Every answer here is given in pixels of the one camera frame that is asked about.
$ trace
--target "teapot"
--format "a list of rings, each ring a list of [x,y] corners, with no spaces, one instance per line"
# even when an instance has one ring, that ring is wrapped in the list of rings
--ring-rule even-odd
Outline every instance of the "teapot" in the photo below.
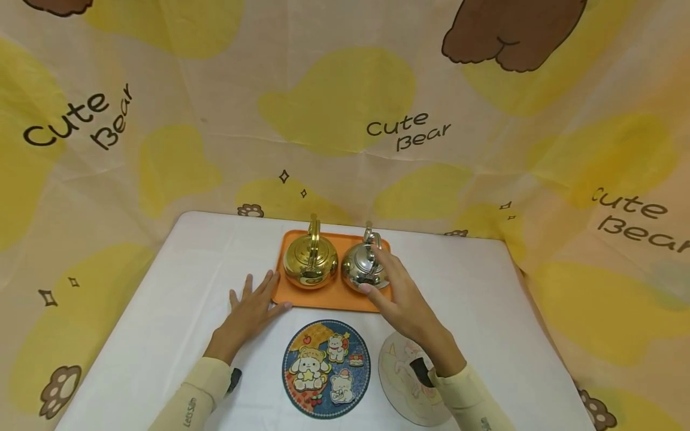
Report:
[[[285,251],[283,267],[288,280],[303,289],[326,285],[338,269],[338,254],[327,238],[321,237],[321,222],[311,215],[308,234],[294,240]]]
[[[343,256],[340,267],[343,281],[358,292],[361,292],[359,285],[363,283],[371,284],[377,289],[383,289],[389,283],[383,266],[376,262],[372,247],[381,250],[381,235],[373,232],[371,223],[367,223],[362,242],[350,247]]]

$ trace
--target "teapot lid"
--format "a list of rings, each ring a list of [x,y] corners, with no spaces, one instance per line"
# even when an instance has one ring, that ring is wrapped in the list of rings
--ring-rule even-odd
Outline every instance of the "teapot lid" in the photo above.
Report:
[[[304,265],[309,266],[309,253],[311,252],[311,235],[304,235],[297,238],[294,242],[293,254],[295,259]],[[318,251],[316,254],[315,266],[320,266],[328,258],[328,245],[323,240],[319,240]]]
[[[354,264],[365,274],[379,274],[384,270],[384,267],[376,262],[376,258],[371,250],[375,246],[372,243],[359,243],[355,246],[355,250],[351,255]]]

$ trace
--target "sleeve cuff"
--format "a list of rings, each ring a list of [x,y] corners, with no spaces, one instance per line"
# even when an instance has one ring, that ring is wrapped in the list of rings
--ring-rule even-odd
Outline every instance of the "sleeve cuff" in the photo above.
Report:
[[[233,368],[216,358],[202,357],[192,368],[183,384],[204,391],[213,401],[213,409],[220,404],[230,387]]]
[[[458,408],[469,408],[483,401],[479,391],[479,376],[469,364],[452,377],[438,377],[436,368],[429,371],[428,375],[446,404]]]

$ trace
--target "gold teapot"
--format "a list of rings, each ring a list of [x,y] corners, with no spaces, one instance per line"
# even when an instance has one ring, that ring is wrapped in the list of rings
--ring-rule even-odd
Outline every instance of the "gold teapot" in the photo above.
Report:
[[[303,289],[322,288],[335,276],[338,253],[321,237],[321,222],[311,215],[308,234],[294,240],[285,251],[283,267],[288,280]]]

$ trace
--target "brown paw print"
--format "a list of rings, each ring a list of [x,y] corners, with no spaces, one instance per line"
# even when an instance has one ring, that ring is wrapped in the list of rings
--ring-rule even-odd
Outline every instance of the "brown paw print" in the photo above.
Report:
[[[467,229],[465,230],[454,230],[452,232],[446,232],[444,233],[447,237],[466,237],[467,236]]]
[[[603,402],[596,398],[591,398],[586,390],[581,390],[579,393],[580,399],[587,409],[589,418],[592,420],[594,428],[597,431],[605,431],[618,424],[618,421],[615,420],[615,416],[609,413],[609,409],[607,409]]]
[[[504,70],[537,70],[578,24],[587,0],[464,0],[443,39],[453,63],[496,59]]]
[[[256,203],[245,203],[243,206],[237,207],[237,215],[245,217],[263,217],[264,211],[261,209],[261,206]]]
[[[91,7],[93,0],[24,0],[24,3],[34,9],[64,18],[73,14],[83,14]]]
[[[71,367],[63,366],[52,372],[50,382],[41,392],[43,406],[39,416],[52,419],[72,398],[81,378],[81,367],[74,365]]]

